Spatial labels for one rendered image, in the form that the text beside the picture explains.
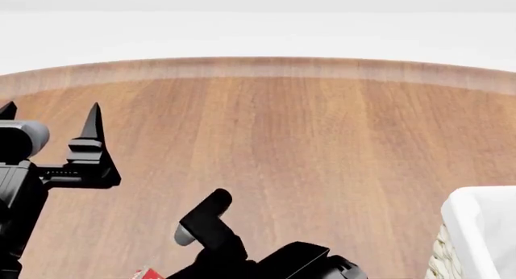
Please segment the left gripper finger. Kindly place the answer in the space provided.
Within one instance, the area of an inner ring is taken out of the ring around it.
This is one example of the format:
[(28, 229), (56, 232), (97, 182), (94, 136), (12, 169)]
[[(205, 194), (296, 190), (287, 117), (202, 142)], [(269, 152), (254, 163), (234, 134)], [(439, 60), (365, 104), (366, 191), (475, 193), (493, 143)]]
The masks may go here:
[(0, 121), (12, 121), (15, 119), (17, 106), (14, 102), (8, 102), (0, 106)]
[(110, 155), (106, 147), (101, 107), (95, 102), (85, 121), (81, 134), (69, 141), (67, 162), (85, 167), (107, 168)]

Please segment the red milk carton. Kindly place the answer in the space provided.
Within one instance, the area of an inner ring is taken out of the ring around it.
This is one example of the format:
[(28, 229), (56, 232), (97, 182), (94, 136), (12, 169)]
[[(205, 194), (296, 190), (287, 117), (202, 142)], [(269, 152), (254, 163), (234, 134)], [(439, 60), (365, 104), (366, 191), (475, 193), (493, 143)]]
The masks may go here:
[(154, 269), (142, 269), (136, 271), (131, 279), (164, 279), (164, 277)]

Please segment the woven wicker basket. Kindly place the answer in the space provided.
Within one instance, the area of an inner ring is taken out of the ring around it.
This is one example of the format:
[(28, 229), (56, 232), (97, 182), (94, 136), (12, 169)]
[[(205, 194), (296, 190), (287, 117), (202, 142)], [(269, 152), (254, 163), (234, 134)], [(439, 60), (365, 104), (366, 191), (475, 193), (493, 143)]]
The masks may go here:
[(424, 279), (465, 279), (446, 225), (442, 224), (432, 247)]

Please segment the white lined wicker basket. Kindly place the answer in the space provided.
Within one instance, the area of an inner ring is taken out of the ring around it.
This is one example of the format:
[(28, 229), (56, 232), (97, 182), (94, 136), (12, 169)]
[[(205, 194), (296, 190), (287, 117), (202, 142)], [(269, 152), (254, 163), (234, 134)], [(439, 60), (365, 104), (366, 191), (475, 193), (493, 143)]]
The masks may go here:
[(456, 189), (441, 215), (464, 279), (516, 279), (516, 185)]

